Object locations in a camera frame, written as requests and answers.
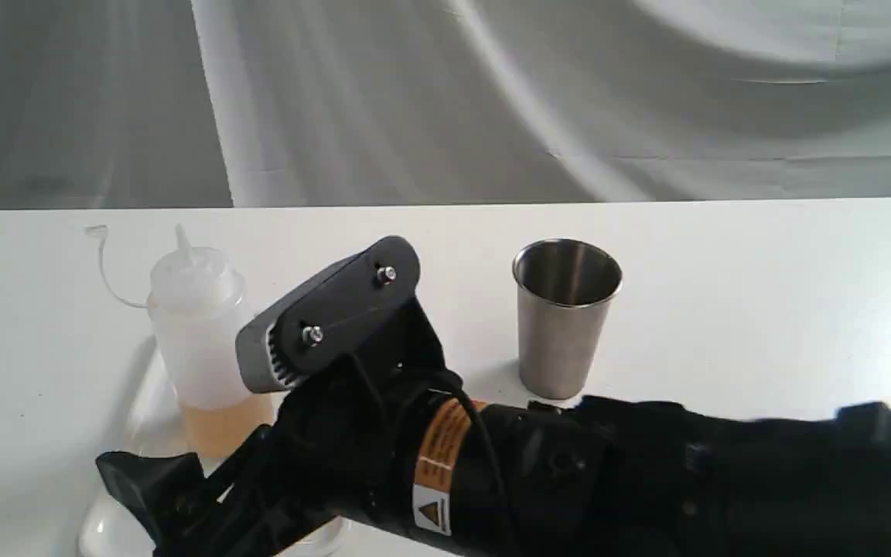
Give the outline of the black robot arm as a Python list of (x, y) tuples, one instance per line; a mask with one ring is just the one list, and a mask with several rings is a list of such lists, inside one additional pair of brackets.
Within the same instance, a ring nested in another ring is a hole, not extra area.
[(891, 408), (739, 421), (481, 405), (417, 299), (374, 309), (215, 472), (101, 454), (155, 556), (273, 556), (337, 516), (461, 556), (891, 556)]

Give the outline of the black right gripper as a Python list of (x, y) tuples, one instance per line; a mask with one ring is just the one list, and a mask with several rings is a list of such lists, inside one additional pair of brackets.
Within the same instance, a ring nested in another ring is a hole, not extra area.
[[(259, 427), (216, 473), (196, 453), (102, 453), (106, 493), (133, 515), (155, 556), (272, 556), (337, 516), (456, 555), (485, 553), (485, 522), (445, 535), (411, 504), (418, 449), (432, 417), (473, 403), (443, 359), (420, 301), (324, 371), (290, 389), (269, 428)], [(218, 480), (232, 490), (216, 507)], [(213, 546), (203, 532), (213, 508)]]

